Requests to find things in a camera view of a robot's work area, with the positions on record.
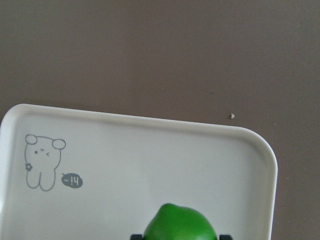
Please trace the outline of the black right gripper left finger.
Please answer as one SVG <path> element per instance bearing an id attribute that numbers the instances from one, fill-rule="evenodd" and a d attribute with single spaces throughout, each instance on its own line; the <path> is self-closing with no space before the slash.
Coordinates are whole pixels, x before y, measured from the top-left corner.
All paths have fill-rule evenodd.
<path id="1" fill-rule="evenodd" d="M 130 240 L 143 240 L 143 235 L 142 234 L 132 234 L 130 236 Z"/>

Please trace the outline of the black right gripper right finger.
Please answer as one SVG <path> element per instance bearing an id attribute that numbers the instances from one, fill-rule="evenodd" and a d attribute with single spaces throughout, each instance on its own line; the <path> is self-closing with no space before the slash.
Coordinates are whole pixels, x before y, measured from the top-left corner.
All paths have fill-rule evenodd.
<path id="1" fill-rule="evenodd" d="M 219 240 L 232 240 L 232 236 L 230 234 L 220 234 Z"/>

